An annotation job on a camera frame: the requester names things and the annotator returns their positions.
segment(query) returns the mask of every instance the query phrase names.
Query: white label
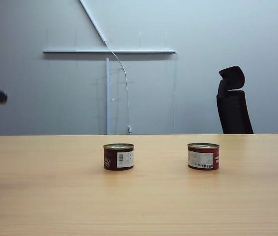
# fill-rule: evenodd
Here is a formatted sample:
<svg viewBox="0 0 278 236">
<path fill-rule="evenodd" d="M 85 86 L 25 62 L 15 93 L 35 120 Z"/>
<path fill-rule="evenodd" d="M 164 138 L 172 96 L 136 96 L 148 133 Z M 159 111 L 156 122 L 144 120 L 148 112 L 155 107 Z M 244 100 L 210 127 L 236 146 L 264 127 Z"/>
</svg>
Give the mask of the white label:
<svg viewBox="0 0 278 236">
<path fill-rule="evenodd" d="M 193 167 L 212 169 L 213 153 L 188 151 L 188 164 Z"/>
<path fill-rule="evenodd" d="M 117 167 L 130 167 L 134 165 L 134 151 L 118 152 Z"/>
</svg>

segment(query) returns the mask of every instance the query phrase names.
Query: tin can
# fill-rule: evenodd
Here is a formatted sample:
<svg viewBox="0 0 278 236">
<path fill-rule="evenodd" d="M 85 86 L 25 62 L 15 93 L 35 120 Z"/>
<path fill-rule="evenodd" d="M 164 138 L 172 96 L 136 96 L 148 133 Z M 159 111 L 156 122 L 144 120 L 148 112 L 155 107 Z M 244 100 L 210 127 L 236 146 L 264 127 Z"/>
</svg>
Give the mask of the tin can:
<svg viewBox="0 0 278 236">
<path fill-rule="evenodd" d="M 104 148 L 104 168 L 123 171 L 134 167 L 133 144 L 107 144 Z"/>
<path fill-rule="evenodd" d="M 219 145 L 209 143 L 188 144 L 188 166 L 197 170 L 219 168 Z"/>
</svg>

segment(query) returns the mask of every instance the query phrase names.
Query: horizontal bar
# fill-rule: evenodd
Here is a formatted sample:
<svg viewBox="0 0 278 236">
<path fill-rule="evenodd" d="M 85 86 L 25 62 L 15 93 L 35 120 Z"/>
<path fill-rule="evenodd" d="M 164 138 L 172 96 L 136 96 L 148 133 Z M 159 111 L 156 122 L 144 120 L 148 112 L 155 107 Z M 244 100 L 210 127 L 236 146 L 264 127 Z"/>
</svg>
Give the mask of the horizontal bar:
<svg viewBox="0 0 278 236">
<path fill-rule="evenodd" d="M 157 49 L 157 50 L 112 50 L 114 53 L 135 54 L 135 53 L 176 53 L 174 50 Z M 72 50 L 72 49 L 45 49 L 43 53 L 111 53 L 110 50 Z"/>
</svg>

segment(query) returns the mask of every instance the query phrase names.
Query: chair headrest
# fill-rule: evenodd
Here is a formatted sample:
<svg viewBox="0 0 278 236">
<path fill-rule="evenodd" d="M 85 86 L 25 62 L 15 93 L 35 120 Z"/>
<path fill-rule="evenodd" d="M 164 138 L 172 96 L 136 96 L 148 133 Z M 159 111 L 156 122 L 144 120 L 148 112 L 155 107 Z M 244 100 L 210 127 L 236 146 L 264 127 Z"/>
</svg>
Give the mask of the chair headrest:
<svg viewBox="0 0 278 236">
<path fill-rule="evenodd" d="M 245 76 L 239 66 L 232 66 L 219 71 L 221 77 L 226 80 L 226 90 L 240 89 L 244 86 Z"/>
</svg>

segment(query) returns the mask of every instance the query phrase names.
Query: office chair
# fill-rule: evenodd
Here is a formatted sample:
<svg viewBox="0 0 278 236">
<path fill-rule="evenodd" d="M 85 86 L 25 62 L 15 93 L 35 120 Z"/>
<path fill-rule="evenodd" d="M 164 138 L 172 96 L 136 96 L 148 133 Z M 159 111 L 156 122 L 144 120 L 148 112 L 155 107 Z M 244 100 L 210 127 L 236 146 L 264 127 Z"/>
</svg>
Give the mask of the office chair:
<svg viewBox="0 0 278 236">
<path fill-rule="evenodd" d="M 224 134 L 253 134 L 244 86 L 245 77 L 240 67 L 233 66 L 219 71 L 223 78 L 219 84 L 217 106 Z"/>
</svg>

